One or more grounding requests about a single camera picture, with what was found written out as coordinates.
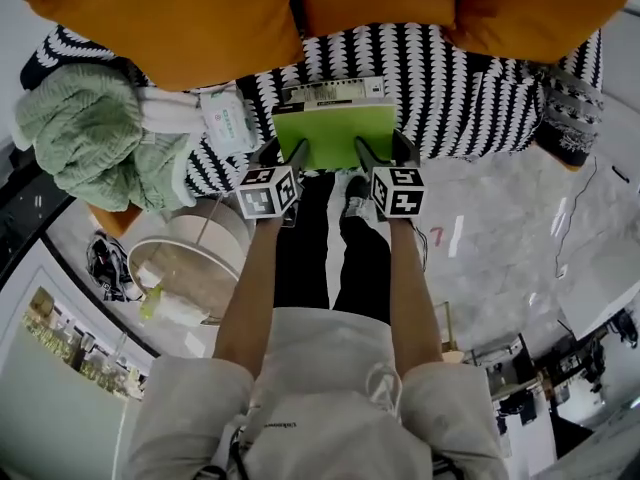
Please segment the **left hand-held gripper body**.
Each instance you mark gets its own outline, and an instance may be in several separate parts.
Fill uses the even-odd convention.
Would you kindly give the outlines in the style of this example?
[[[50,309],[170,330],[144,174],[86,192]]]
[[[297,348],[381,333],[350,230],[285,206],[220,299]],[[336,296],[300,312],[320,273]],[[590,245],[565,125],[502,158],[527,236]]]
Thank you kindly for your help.
[[[261,167],[247,171],[236,187],[236,196],[247,220],[282,218],[294,226],[302,188],[299,169],[291,166]]]

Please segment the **person's black trousers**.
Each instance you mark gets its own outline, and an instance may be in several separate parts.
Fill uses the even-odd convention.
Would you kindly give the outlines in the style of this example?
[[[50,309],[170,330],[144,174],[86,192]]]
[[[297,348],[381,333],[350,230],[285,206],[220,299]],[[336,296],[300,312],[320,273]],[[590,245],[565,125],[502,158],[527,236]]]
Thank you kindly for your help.
[[[390,322],[391,251],[387,241],[362,218],[339,219],[345,244],[340,290],[329,301],[328,203],[335,175],[303,182],[296,224],[282,228],[277,239],[274,306],[340,311]]]

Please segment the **green knitted blanket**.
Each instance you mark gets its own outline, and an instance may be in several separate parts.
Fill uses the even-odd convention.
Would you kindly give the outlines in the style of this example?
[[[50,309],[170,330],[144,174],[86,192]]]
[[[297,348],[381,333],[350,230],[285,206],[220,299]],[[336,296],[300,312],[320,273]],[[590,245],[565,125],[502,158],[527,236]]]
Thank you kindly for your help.
[[[147,112],[165,109],[159,95],[106,66],[66,65],[16,102],[12,138],[60,189],[100,209],[192,206],[186,170],[198,136],[160,132]]]

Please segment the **grey black patterned cushion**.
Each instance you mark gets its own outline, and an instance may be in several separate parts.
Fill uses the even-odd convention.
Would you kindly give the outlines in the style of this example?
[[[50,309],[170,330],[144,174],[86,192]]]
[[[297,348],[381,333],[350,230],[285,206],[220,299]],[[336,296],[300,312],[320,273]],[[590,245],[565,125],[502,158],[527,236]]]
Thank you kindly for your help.
[[[534,143],[570,171],[588,159],[599,136],[604,111],[602,80],[571,74],[558,65],[542,70],[541,122]]]

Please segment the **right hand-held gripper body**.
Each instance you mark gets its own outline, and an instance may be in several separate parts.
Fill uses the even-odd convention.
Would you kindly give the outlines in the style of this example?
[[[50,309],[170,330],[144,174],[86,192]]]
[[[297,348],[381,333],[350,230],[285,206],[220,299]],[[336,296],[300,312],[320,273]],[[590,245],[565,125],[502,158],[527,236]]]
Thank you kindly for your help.
[[[418,168],[376,166],[370,196],[384,219],[412,219],[421,213],[426,185]]]

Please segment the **white wet wipes packet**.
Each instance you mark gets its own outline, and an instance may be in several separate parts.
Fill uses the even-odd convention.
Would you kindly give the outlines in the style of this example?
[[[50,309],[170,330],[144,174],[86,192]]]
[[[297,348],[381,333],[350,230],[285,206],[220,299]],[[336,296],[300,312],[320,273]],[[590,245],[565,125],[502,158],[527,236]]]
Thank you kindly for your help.
[[[221,157],[253,152],[258,139],[241,92],[236,86],[202,92],[200,107],[211,146]]]

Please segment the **person's right forearm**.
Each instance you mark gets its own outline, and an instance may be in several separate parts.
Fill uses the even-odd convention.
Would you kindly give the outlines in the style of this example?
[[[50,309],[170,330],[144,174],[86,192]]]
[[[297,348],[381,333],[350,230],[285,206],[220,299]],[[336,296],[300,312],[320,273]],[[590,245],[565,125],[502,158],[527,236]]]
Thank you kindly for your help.
[[[404,377],[418,366],[440,362],[442,345],[411,222],[393,219],[389,227],[390,325],[396,371]]]

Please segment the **green book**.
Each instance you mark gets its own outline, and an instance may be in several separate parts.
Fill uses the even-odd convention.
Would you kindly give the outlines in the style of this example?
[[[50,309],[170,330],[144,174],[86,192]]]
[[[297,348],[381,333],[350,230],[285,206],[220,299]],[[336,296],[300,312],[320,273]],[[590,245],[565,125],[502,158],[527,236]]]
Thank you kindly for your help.
[[[361,137],[382,160],[392,154],[396,104],[391,98],[292,103],[272,109],[282,155],[309,142],[308,170],[354,168],[359,165],[355,139]]]

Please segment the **round glass coffee table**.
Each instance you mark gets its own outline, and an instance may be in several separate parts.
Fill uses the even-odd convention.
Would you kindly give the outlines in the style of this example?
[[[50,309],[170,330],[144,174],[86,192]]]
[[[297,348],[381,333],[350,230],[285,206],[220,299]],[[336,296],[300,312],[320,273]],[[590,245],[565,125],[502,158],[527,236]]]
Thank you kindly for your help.
[[[145,261],[161,275],[163,292],[188,299],[209,313],[199,326],[218,325],[244,266],[254,226],[233,196],[201,198],[173,212],[156,234],[128,254],[129,273],[142,293],[138,267]]]

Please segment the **large orange cushion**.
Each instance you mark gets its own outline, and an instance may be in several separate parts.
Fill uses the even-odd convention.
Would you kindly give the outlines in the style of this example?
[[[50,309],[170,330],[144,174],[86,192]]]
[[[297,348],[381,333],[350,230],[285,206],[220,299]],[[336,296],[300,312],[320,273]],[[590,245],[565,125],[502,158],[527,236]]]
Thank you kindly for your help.
[[[456,0],[449,40],[468,52],[554,63],[628,0]]]
[[[290,0],[25,0],[39,16],[130,59],[181,91],[294,64]]]

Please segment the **person's left forearm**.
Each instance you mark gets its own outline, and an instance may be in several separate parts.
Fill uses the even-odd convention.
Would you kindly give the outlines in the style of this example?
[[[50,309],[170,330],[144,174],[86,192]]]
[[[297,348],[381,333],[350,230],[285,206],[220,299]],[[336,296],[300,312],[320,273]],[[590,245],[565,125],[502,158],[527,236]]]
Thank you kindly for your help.
[[[245,368],[254,378],[262,370],[274,308],[280,218],[257,222],[243,270],[220,324],[213,357]]]

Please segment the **green drink bottle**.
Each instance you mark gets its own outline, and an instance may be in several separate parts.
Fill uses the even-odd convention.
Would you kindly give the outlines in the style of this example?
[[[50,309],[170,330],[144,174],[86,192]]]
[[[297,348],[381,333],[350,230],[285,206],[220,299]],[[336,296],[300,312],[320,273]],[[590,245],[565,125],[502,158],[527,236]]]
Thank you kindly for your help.
[[[161,301],[163,287],[161,284],[148,289],[140,306],[140,318],[142,321],[151,320]]]

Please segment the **person's grey sweatshirt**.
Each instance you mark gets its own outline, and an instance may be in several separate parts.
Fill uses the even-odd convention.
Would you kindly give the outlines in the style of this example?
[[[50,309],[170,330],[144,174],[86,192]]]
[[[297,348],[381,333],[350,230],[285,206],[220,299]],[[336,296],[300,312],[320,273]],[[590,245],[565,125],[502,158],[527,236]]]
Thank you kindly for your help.
[[[123,480],[508,480],[486,373],[399,375],[389,327],[278,308],[259,376],[221,359],[153,363]]]

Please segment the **black metal frame chair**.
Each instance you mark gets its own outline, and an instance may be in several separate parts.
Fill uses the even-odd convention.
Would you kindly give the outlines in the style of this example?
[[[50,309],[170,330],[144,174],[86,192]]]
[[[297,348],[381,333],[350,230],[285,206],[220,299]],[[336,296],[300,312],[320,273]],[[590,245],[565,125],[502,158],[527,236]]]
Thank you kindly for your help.
[[[73,197],[43,171],[32,150],[0,150],[0,276],[29,239],[54,220]]]

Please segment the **white pillow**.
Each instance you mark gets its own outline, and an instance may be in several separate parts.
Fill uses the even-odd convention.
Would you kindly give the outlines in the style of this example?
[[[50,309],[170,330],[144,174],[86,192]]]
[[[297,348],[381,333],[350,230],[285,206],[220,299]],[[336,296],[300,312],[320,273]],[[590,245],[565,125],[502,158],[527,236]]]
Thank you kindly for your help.
[[[156,312],[163,318],[185,327],[198,327],[209,313],[192,304],[188,299],[168,292],[162,292]]]

